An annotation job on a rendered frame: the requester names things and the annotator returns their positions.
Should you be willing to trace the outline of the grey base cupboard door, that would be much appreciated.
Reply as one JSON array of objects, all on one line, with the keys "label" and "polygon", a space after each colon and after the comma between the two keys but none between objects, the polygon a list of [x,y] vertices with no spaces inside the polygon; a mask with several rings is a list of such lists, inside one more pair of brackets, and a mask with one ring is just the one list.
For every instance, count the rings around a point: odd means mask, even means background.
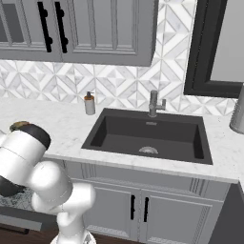
[{"label": "grey base cupboard door", "polygon": [[[93,185],[96,193],[93,206],[83,214],[86,229],[93,234],[137,241],[140,190],[95,181],[80,180],[80,183]],[[132,194],[135,195],[134,220],[130,215]]]},{"label": "grey base cupboard door", "polygon": [[[145,197],[149,200],[145,223]],[[146,244],[208,244],[212,204],[184,194],[141,191],[139,241]]]}]

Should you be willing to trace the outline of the dark grey sink basin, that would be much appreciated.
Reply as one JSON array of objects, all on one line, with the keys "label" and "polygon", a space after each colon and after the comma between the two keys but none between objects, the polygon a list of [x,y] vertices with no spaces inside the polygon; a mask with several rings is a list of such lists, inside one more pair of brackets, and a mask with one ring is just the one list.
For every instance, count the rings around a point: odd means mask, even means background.
[{"label": "dark grey sink basin", "polygon": [[124,153],[204,165],[213,163],[203,118],[104,109],[82,145],[84,149]]}]

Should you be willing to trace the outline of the white soap dispenser bottle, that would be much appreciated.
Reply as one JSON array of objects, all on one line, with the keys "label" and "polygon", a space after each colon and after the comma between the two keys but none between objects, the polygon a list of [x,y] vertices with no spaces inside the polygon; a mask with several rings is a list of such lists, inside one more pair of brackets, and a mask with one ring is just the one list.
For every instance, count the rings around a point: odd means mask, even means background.
[{"label": "white soap dispenser bottle", "polygon": [[95,114],[95,103],[94,103],[94,96],[90,91],[87,92],[86,96],[84,97],[85,103],[85,112],[87,115],[94,115]]}]

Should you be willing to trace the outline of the grey metal tap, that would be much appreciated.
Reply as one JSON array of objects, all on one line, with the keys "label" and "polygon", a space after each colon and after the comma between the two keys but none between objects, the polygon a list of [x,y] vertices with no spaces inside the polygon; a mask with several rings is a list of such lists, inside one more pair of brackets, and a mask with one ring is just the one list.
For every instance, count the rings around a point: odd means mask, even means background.
[{"label": "grey metal tap", "polygon": [[158,91],[152,90],[150,95],[150,104],[149,104],[149,117],[156,117],[156,112],[158,110],[165,111],[166,110],[166,100],[162,100],[162,104],[157,104],[157,96]]}]

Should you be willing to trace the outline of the grey metal canister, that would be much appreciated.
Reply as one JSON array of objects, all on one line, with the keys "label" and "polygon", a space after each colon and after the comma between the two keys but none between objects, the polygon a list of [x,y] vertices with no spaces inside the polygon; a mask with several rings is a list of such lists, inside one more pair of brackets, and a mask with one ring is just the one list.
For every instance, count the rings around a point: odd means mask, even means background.
[{"label": "grey metal canister", "polygon": [[237,133],[244,134],[244,87],[234,106],[234,112],[230,122],[230,128]]}]

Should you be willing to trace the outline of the black framed window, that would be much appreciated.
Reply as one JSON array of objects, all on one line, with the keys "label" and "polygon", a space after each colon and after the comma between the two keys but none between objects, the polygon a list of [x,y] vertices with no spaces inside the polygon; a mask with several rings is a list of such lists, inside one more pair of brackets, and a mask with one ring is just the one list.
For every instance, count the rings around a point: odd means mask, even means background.
[{"label": "black framed window", "polygon": [[237,98],[242,83],[213,80],[217,44],[228,0],[197,0],[185,95]]}]

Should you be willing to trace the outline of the grey glazed wall cupboard door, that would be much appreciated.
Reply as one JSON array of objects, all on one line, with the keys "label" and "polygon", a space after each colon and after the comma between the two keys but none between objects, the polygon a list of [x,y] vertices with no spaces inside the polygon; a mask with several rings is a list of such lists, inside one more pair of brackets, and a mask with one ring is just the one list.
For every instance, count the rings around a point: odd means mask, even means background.
[{"label": "grey glazed wall cupboard door", "polygon": [[[47,52],[37,2],[48,11],[52,52]],[[0,59],[61,62],[54,0],[0,0]]]}]

